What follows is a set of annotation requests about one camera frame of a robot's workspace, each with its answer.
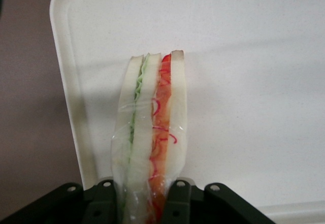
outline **plastic tray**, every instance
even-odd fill
[[[111,176],[131,56],[185,51],[182,176],[277,223],[325,223],[325,0],[52,0],[83,185]]]

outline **metal screw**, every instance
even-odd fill
[[[76,190],[77,188],[75,186],[69,187],[67,189],[68,192],[73,192],[74,190]]]
[[[218,185],[211,185],[210,186],[210,189],[212,190],[212,191],[219,191],[220,190],[220,187],[218,186]]]
[[[110,185],[111,185],[111,182],[104,182],[104,183],[103,183],[103,186],[104,186],[104,187],[109,187]]]
[[[177,185],[178,187],[184,187],[184,186],[185,186],[185,182],[178,181],[178,182],[176,183],[176,185]]]

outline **plastic wrap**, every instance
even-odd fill
[[[158,223],[186,156],[183,51],[132,57],[112,139],[122,223]]]

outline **gray wall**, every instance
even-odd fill
[[[0,219],[81,183],[50,0],[4,0],[0,18]]]

